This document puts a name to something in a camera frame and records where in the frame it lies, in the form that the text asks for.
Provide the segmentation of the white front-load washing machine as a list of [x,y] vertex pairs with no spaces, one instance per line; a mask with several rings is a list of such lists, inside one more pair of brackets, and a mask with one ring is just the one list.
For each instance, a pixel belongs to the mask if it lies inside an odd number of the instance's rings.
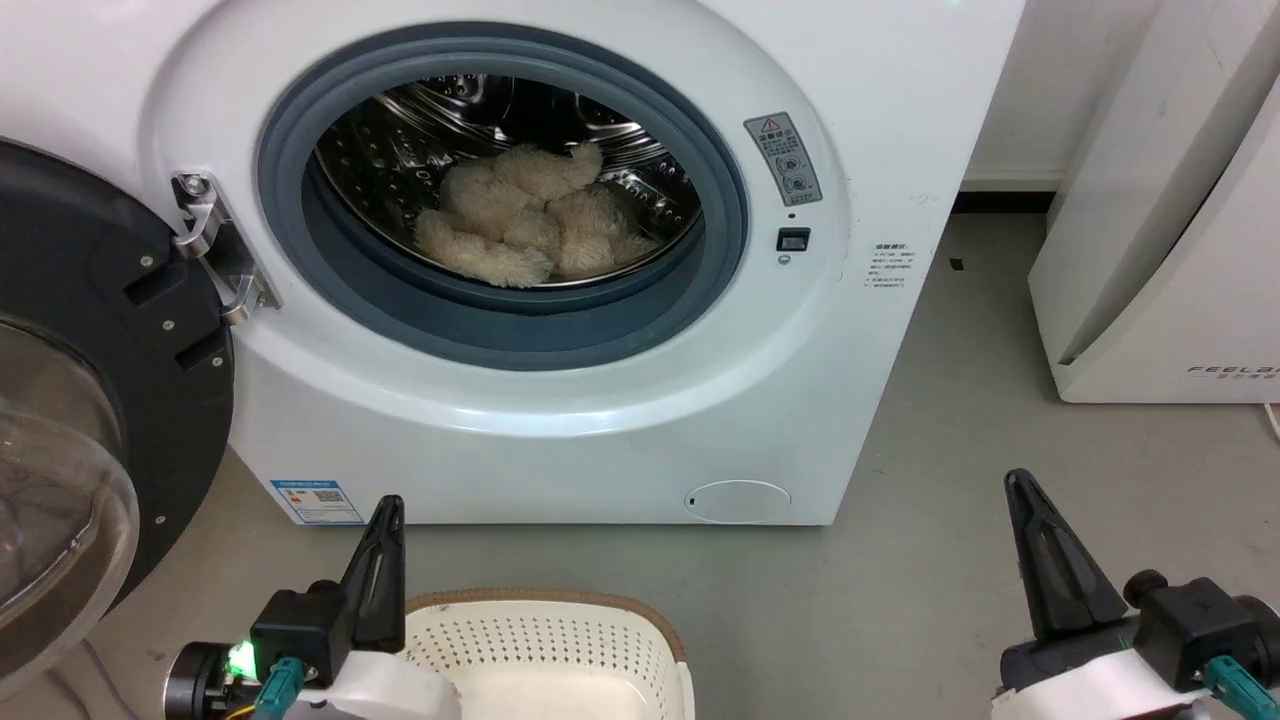
[[[229,327],[225,447],[271,479],[335,480],[412,523],[676,524],[717,480],[835,520],[1027,0],[0,0],[0,141],[186,228],[170,178],[207,170],[282,307]],[[671,341],[600,366],[508,372],[421,354],[312,291],[257,191],[276,100],[329,53],[445,22],[595,44],[675,86],[748,195],[728,288]],[[786,208],[742,123],[791,115],[823,200]],[[778,229],[812,229],[777,252]],[[908,243],[905,288],[864,287]]]

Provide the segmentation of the white perforated laundry basket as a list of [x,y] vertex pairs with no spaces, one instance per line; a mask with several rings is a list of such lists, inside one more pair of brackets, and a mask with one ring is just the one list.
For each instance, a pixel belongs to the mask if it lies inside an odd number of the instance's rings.
[[402,659],[454,685],[462,720],[696,720],[685,647],[639,600],[483,588],[406,610]]

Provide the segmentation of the grey rubber door gasket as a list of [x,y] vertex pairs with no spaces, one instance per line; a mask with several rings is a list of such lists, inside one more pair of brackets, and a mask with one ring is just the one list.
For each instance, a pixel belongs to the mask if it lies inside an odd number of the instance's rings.
[[[356,102],[465,67],[566,85],[655,133],[701,195],[691,237],[652,266],[584,290],[499,290],[376,249],[310,160]],[[268,227],[306,284],[351,320],[421,354],[508,372],[600,366],[655,348],[703,318],[748,247],[748,195],[710,119],[652,70],[595,44],[527,26],[445,22],[329,53],[276,100],[257,159]]]

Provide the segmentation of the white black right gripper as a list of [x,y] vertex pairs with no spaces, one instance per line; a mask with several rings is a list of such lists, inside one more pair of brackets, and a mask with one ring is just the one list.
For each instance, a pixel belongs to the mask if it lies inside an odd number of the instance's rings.
[[989,720],[1211,720],[1207,691],[1175,691],[1133,650],[1138,621],[1034,475],[1004,488],[1037,641],[1004,651]]

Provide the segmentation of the grey warning sticker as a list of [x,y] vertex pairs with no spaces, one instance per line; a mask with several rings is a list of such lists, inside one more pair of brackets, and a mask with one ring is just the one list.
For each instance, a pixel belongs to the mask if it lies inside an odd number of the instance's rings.
[[823,200],[820,182],[791,115],[777,111],[742,123],[774,181],[781,202],[796,208]]

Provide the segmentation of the small printed text label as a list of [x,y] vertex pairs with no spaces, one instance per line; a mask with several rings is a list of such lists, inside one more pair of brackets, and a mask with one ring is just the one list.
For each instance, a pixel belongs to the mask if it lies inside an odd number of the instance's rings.
[[915,252],[908,243],[876,243],[870,250],[864,287],[868,290],[905,288],[914,265]]

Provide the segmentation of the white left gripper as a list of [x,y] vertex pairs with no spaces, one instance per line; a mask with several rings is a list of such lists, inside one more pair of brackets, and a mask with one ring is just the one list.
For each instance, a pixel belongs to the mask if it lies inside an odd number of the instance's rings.
[[328,688],[301,692],[298,720],[462,720],[460,692],[448,678],[393,655],[404,648],[401,496],[380,498],[340,584],[352,648],[360,651],[347,656]]

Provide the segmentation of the oval white filter cover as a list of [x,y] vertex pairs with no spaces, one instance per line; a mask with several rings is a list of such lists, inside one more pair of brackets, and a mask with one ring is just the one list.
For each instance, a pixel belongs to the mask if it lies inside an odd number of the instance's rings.
[[685,510],[700,521],[722,525],[754,525],[782,521],[792,503],[791,495],[763,480],[728,479],[689,492]]

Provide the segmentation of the stainless steel washer drum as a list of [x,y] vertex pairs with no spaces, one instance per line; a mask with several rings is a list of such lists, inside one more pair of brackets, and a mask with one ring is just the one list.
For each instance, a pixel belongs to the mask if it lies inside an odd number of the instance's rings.
[[[621,190],[652,256],[599,275],[554,277],[530,288],[498,288],[428,259],[415,220],[436,208],[445,173],[521,145],[567,154],[595,143],[602,182]],[[640,122],[570,88],[494,74],[435,76],[376,94],[325,131],[314,165],[332,193],[379,247],[411,266],[498,290],[570,290],[613,281],[667,258],[703,224],[701,199],[678,160]]]

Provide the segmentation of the white appliance with grey lettering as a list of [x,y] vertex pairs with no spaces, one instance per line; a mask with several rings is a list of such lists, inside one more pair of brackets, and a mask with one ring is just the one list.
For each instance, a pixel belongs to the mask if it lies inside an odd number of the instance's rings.
[[1161,0],[1028,283],[1068,402],[1280,407],[1280,0]]

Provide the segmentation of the blue energy label sticker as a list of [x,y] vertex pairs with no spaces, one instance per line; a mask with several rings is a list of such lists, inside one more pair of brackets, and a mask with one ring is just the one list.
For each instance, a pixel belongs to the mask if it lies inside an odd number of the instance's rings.
[[365,520],[335,480],[271,479],[269,486],[301,525],[357,527]]

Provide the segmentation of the beige fluffy plush toy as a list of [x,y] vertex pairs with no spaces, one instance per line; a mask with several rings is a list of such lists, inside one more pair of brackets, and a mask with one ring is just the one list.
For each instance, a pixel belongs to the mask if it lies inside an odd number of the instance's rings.
[[595,143],[567,154],[521,145],[462,161],[445,173],[436,208],[417,215],[415,246],[498,288],[599,275],[652,256],[660,242],[641,232],[621,190],[599,179],[602,168]]

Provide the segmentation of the silver metal door hinge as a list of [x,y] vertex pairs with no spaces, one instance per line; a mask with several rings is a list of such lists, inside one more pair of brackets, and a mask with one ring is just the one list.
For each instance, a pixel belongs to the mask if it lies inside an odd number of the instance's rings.
[[259,265],[220,183],[207,170],[180,170],[170,178],[186,228],[172,245],[188,263],[198,264],[219,297],[224,325],[244,324],[260,310],[276,311],[282,301]]

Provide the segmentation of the dark grey glass washer door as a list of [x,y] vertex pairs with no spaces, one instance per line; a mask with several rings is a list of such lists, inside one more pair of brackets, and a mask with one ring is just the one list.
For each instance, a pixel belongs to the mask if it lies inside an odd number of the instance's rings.
[[0,141],[0,702],[170,552],[221,462],[236,357],[143,204]]

